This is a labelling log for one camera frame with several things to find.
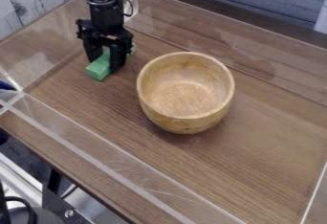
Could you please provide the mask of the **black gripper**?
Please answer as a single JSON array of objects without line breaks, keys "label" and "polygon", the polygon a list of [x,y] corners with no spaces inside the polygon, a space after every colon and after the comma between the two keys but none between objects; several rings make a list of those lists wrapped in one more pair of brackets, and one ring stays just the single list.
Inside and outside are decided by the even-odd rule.
[{"label": "black gripper", "polygon": [[83,41],[88,59],[94,62],[110,47],[110,71],[115,73],[126,65],[128,48],[134,46],[134,34],[124,28],[123,0],[88,0],[90,19],[78,19],[76,36]]}]

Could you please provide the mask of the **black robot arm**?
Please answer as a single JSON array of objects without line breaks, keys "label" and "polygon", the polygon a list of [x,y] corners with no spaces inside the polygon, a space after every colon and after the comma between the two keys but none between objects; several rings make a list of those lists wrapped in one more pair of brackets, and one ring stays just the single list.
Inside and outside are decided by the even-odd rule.
[{"label": "black robot arm", "polygon": [[124,28],[124,17],[132,14],[124,13],[124,1],[130,0],[87,0],[91,18],[75,21],[76,37],[91,63],[104,56],[104,48],[108,48],[106,70],[111,74],[126,65],[134,48],[134,34]]}]

